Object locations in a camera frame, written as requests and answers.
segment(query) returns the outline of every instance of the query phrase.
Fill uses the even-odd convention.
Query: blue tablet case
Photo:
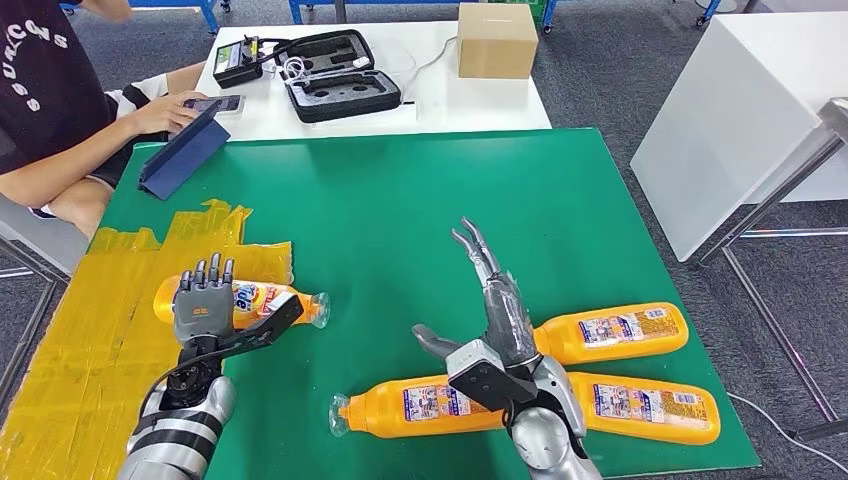
[[[230,138],[215,121],[218,100],[189,123],[141,167],[138,189],[166,200]]]

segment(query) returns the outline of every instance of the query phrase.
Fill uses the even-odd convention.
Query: robot finger
[[[485,287],[489,278],[491,278],[494,274],[492,267],[489,266],[489,262],[483,258],[483,254],[480,253],[480,250],[477,249],[474,242],[465,238],[465,236],[457,232],[456,229],[451,230],[451,236],[454,240],[459,242],[460,245],[465,247],[465,253],[468,255],[468,259],[471,260],[471,263],[474,264],[474,270],[477,272],[477,278],[480,280],[480,285]]]
[[[206,260],[197,262],[197,268],[194,270],[194,286],[206,288]]]
[[[212,254],[212,259],[209,261],[209,284],[213,287],[218,286],[218,267],[221,265],[221,254],[215,252]]]
[[[461,345],[453,340],[437,336],[430,327],[422,324],[412,327],[412,334],[418,340],[418,344],[425,352],[434,357],[444,360]]]
[[[463,227],[471,232],[471,239],[480,249],[480,253],[483,255],[483,258],[489,263],[492,273],[500,272],[501,267],[498,265],[498,260],[495,258],[495,254],[489,249],[489,245],[486,243],[486,239],[483,238],[483,234],[480,232],[480,229],[477,228],[477,225],[474,225],[474,223],[465,216],[463,216],[459,222]]]
[[[224,264],[224,277],[221,279],[222,284],[233,283],[233,263],[235,263],[235,260],[228,258]]]
[[[180,278],[180,290],[191,290],[191,272],[188,270]]]

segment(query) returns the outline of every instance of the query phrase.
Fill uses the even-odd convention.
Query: orange plastic bottle
[[[705,445],[721,430],[715,399],[704,389],[641,378],[568,373],[587,427],[662,442]],[[447,384],[447,375],[381,383],[362,395],[337,394],[330,430],[395,438],[503,428],[489,412]]]
[[[668,302],[554,317],[533,332],[536,347],[563,365],[659,355],[686,345],[689,329]]]
[[[159,320],[174,322],[174,295],[180,285],[179,275],[166,278],[153,297],[153,311]],[[233,326],[247,328],[274,311],[274,299],[280,292],[290,292],[300,298],[303,314],[294,325],[312,324],[324,328],[330,316],[330,298],[326,293],[307,295],[288,285],[233,280]]]

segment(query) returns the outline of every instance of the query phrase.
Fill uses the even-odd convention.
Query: smartphone
[[[198,112],[203,112],[218,100],[222,100],[222,102],[221,108],[218,109],[218,113],[216,115],[241,113],[242,108],[244,108],[244,97],[242,95],[209,97],[206,100],[189,99],[183,103],[183,106],[186,108],[193,108]]]

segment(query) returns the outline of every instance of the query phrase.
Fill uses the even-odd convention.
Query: masking tape
[[[241,245],[250,209],[220,200],[150,229],[101,228],[80,261],[0,432],[0,479],[111,480],[141,399],[174,366],[172,327],[153,314],[162,280],[220,251],[239,277],[290,284],[291,244]]]

